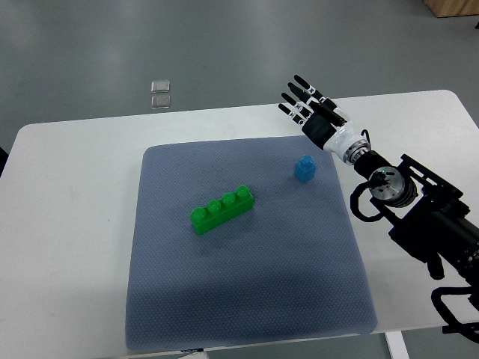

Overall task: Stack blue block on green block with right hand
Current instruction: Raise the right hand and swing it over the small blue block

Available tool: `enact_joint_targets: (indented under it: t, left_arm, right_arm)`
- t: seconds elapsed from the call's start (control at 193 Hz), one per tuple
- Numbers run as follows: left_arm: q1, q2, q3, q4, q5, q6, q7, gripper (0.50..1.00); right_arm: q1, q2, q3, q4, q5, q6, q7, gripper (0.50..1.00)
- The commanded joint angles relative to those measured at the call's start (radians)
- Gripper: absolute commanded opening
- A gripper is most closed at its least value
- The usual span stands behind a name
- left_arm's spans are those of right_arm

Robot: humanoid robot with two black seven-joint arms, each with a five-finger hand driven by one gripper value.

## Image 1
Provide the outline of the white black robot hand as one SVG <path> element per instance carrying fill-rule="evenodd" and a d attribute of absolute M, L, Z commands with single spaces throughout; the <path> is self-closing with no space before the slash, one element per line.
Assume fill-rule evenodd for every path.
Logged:
<path fill-rule="evenodd" d="M 313 144 L 336 154 L 347 165 L 354 165 L 361 155 L 371 151 L 368 135 L 355 131 L 352 119 L 340 106 L 301 76 L 293 78 L 287 83 L 289 91 L 281 95 L 286 103 L 280 103 L 278 108 Z"/>

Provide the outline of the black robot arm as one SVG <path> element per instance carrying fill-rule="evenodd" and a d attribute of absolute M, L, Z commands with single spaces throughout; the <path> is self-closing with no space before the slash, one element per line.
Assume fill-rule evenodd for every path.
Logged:
<path fill-rule="evenodd" d="M 350 195 L 352 214 L 367 223 L 387 219 L 390 238 L 426 264 L 432 279 L 444 278 L 444 261 L 456 269 L 468 285 L 434 289 L 431 301 L 447 324 L 444 333 L 476 343 L 478 324 L 460 322 L 442 299 L 465 295 L 478 307 L 478 227 L 466 219 L 470 209 L 458 188 L 411 157 L 401 159 L 393 166 L 372 150 L 353 156 L 353 167 L 365 181 Z"/>

